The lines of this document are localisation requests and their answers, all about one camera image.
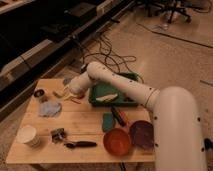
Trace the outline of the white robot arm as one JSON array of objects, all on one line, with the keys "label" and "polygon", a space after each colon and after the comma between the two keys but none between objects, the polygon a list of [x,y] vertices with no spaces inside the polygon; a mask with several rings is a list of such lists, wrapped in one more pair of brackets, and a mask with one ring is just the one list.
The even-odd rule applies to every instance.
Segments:
[{"label": "white robot arm", "polygon": [[98,82],[110,84],[153,113],[156,171],[208,171],[201,118],[188,90],[177,86],[159,90],[94,61],[60,95],[81,97]]}]

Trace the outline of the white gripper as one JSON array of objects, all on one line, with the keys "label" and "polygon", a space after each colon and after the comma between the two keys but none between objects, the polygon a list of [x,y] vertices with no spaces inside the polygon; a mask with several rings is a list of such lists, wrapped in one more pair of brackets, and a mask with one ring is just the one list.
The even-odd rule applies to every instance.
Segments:
[{"label": "white gripper", "polygon": [[[76,96],[80,93],[85,94],[84,84],[78,78],[72,79],[71,82],[68,84],[68,88],[70,92]],[[53,95],[56,96],[57,98],[64,98],[64,100],[71,100],[76,98],[76,96],[68,94],[69,93],[66,90],[62,92],[53,91]]]}]

